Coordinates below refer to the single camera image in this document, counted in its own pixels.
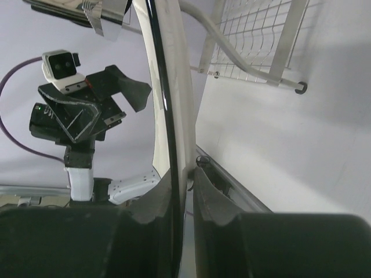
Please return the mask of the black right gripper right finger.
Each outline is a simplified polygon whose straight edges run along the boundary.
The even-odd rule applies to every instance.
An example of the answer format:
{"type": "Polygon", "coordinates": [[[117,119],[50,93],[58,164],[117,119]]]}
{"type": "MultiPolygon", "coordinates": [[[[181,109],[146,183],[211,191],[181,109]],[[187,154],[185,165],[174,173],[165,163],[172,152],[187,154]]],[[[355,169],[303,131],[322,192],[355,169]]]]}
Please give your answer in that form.
{"type": "Polygon", "coordinates": [[[370,225],[349,214],[253,213],[194,172],[198,277],[369,277],[370,225]]]}

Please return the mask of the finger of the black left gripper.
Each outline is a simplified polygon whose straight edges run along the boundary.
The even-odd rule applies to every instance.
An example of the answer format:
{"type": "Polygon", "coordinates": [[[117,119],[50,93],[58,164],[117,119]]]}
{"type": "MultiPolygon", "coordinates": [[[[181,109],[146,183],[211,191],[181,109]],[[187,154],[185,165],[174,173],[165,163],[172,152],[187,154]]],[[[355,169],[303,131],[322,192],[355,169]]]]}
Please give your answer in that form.
{"type": "Polygon", "coordinates": [[[146,107],[151,93],[149,84],[127,77],[116,65],[87,75],[85,82],[99,101],[122,93],[135,112],[140,112],[146,107]]]}
{"type": "Polygon", "coordinates": [[[101,133],[101,107],[90,88],[62,94],[48,83],[39,86],[38,93],[72,142],[79,143],[101,133]]]}

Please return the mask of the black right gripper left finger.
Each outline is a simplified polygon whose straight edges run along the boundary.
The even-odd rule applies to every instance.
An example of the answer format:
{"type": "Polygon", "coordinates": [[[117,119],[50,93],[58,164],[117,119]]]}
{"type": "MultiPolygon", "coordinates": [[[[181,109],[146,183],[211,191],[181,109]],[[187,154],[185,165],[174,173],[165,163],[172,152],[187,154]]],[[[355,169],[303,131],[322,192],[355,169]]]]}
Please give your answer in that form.
{"type": "Polygon", "coordinates": [[[129,207],[1,212],[2,277],[175,277],[169,173],[129,207]]]}

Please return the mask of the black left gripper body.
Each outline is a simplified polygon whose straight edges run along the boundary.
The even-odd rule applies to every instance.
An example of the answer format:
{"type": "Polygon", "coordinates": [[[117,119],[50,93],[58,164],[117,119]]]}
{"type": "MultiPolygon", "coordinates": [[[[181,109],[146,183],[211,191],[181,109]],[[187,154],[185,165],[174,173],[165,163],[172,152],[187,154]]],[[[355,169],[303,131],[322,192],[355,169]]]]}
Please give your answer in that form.
{"type": "Polygon", "coordinates": [[[95,138],[104,140],[105,132],[126,116],[114,99],[99,100],[87,86],[63,94],[51,83],[41,85],[38,93],[44,103],[32,109],[29,130],[32,136],[61,144],[95,138]]]}

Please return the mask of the white square plate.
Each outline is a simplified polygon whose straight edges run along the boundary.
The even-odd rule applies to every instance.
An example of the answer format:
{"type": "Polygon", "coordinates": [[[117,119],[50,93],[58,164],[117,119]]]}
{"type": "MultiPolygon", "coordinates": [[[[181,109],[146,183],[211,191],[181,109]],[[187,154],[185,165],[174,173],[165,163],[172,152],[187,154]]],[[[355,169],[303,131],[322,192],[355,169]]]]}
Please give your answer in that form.
{"type": "Polygon", "coordinates": [[[180,274],[186,195],[195,169],[195,113],[179,1],[133,1],[146,47],[155,115],[152,165],[170,178],[172,277],[180,274]]]}

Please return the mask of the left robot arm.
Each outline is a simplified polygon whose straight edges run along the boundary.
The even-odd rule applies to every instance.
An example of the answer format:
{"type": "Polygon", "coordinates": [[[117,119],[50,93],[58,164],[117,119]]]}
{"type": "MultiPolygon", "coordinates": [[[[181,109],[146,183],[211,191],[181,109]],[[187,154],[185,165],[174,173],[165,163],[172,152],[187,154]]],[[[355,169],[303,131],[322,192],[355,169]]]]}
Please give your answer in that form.
{"type": "Polygon", "coordinates": [[[109,188],[111,179],[93,175],[95,142],[104,141],[107,130],[121,124],[126,116],[113,95],[121,93],[133,110],[140,112],[147,106],[152,88],[110,65],[68,85],[65,91],[63,94],[51,83],[38,88],[45,102],[36,103],[32,109],[30,133],[66,148],[62,162],[74,204],[108,203],[115,190],[109,188]]]}

